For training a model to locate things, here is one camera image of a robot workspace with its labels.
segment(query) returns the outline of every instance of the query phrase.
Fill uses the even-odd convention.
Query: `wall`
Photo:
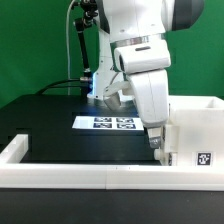
[[[65,18],[69,3],[0,1],[0,107],[67,78]],[[191,29],[167,34],[172,56],[168,69],[170,94],[224,96],[223,12],[222,0],[207,0],[203,15]],[[78,15],[80,11],[72,12],[73,18]],[[97,30],[88,30],[85,35],[94,70],[98,65]],[[79,77],[82,61],[72,26],[71,51],[72,77]]]

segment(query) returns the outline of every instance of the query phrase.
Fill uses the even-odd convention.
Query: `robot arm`
[[[101,28],[115,46],[115,65],[132,87],[146,128],[168,119],[168,82],[164,68],[170,55],[162,34],[194,24],[203,0],[96,0]]]

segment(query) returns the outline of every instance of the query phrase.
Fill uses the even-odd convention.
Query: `green backdrop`
[[[0,1],[0,107],[23,94],[67,78],[65,20],[70,0]],[[170,94],[224,96],[224,2],[207,0],[189,30],[167,36],[172,57]],[[81,15],[75,10],[72,18]],[[91,68],[98,66],[98,33],[86,31]],[[71,25],[72,77],[82,75],[77,35]],[[66,91],[49,91],[66,94]]]

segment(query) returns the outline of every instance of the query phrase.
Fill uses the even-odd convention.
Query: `cable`
[[[110,85],[113,84],[114,80],[115,80],[116,77],[119,75],[119,73],[120,73],[120,72],[116,72],[116,73],[114,74],[113,78],[112,78],[111,81],[110,81]]]
[[[67,17],[66,17],[66,48],[67,48],[67,60],[68,60],[68,79],[71,79],[71,56],[70,56],[70,40],[69,40],[69,17],[70,17],[70,13],[71,13],[71,9],[74,5],[74,3],[77,0],[73,0],[71,2],[71,4],[68,7],[68,11],[67,11]]]
[[[51,86],[51,87],[48,87],[46,89],[43,89],[41,94],[43,94],[48,89],[63,89],[63,88],[87,88],[87,86],[81,86],[81,85],[77,85],[77,86]]]
[[[39,90],[38,92],[36,92],[36,95],[42,95],[47,89],[50,89],[56,85],[60,85],[60,84],[64,84],[64,83],[71,83],[71,82],[79,82],[80,79],[66,79],[66,80],[61,80],[61,81],[57,81],[57,82],[53,82],[50,85],[45,86],[43,89]]]

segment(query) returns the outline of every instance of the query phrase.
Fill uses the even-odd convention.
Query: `table surface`
[[[144,132],[74,130],[77,115],[113,116],[79,97],[19,97],[0,110],[0,148],[26,133],[30,150],[23,163],[156,164]],[[129,108],[119,116],[137,113]],[[224,192],[0,189],[4,224],[219,224],[223,207]]]

